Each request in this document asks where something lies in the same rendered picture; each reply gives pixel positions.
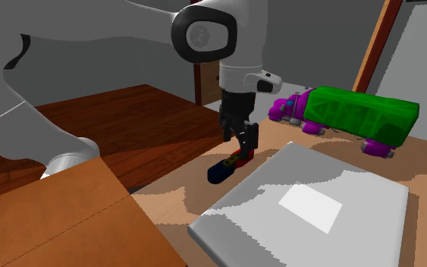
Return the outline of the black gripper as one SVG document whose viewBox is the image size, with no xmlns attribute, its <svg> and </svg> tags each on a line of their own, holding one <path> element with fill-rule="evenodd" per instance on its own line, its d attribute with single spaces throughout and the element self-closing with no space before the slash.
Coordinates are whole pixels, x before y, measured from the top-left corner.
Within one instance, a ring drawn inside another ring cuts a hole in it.
<svg viewBox="0 0 427 267">
<path fill-rule="evenodd" d="M 222 90 L 219 122 L 223 130 L 223 141 L 229 142 L 235 136 L 232 123 L 228 120 L 238 118 L 243 122 L 236 130 L 241 155 L 248 155 L 258 147 L 259 125 L 250 122 L 255 100 L 255 93 L 233 93 Z"/>
</svg>

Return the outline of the dark blue and red tool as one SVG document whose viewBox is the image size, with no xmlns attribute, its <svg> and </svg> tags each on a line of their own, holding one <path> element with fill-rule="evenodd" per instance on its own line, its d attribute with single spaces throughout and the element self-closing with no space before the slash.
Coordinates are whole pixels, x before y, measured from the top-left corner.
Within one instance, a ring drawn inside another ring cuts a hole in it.
<svg viewBox="0 0 427 267">
<path fill-rule="evenodd" d="M 242 168 L 254 158 L 254 151 L 251 150 L 246 157 L 240 156 L 240 150 L 232 153 L 228 158 L 221 160 L 207 171 L 207 180 L 210 184 L 220 184 L 230 177 L 236 169 Z"/>
</svg>

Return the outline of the brown wooden door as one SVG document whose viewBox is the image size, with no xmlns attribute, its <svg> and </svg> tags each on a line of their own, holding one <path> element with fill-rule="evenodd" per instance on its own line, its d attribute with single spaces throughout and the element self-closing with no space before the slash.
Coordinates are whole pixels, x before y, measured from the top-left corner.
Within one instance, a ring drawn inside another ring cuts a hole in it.
<svg viewBox="0 0 427 267">
<path fill-rule="evenodd" d="M 195 103 L 208 105 L 221 99 L 219 61 L 194 64 Z"/>
</svg>

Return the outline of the grey closed laptop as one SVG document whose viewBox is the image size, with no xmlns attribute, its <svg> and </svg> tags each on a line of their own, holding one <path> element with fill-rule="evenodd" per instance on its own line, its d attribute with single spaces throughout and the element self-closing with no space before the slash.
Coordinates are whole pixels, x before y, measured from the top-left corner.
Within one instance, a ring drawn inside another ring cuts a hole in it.
<svg viewBox="0 0 427 267">
<path fill-rule="evenodd" d="M 288 143 L 187 231 L 218 267 L 398 267 L 408 194 Z"/>
</svg>

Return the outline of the purple and green toy truck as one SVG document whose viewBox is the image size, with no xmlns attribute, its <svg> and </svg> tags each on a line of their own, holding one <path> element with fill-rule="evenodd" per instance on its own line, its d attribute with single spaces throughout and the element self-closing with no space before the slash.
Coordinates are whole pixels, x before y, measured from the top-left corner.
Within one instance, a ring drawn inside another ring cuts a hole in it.
<svg viewBox="0 0 427 267">
<path fill-rule="evenodd" d="M 390 159 L 403 145 L 419 117 L 419 104 L 329 86 L 306 88 L 276 99 L 268 110 L 272 121 L 287 121 L 306 134 L 326 129 L 352 134 L 364 141 L 363 153 Z"/>
</svg>

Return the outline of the brown robot stand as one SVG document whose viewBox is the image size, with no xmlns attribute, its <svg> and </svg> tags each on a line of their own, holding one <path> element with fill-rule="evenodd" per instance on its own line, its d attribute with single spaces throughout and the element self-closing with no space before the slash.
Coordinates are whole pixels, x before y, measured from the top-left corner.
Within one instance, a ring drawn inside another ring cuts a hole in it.
<svg viewBox="0 0 427 267">
<path fill-rule="evenodd" d="M 100 159 L 0 195 L 0 267 L 187 267 Z"/>
</svg>

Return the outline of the brown wooden door frame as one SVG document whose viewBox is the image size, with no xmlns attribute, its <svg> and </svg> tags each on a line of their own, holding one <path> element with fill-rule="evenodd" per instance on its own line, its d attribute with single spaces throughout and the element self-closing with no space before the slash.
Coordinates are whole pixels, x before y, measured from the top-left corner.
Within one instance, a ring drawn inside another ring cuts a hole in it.
<svg viewBox="0 0 427 267">
<path fill-rule="evenodd" d="M 402 3 L 403 0 L 385 0 L 352 91 L 366 92 Z"/>
</svg>

